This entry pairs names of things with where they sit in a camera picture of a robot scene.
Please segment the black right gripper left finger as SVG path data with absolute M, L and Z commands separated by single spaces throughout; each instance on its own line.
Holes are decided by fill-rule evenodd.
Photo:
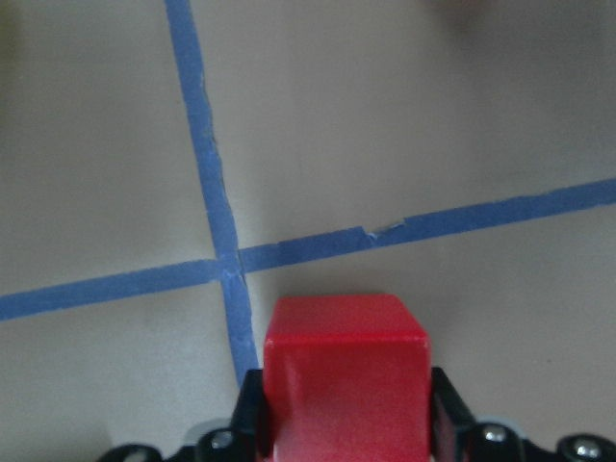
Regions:
M 230 428 L 233 444 L 244 457 L 270 456 L 270 411 L 261 369 L 246 372 Z

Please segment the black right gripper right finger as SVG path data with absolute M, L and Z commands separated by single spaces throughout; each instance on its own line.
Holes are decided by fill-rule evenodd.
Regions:
M 476 418 L 440 367 L 431 369 L 432 455 L 464 455 Z

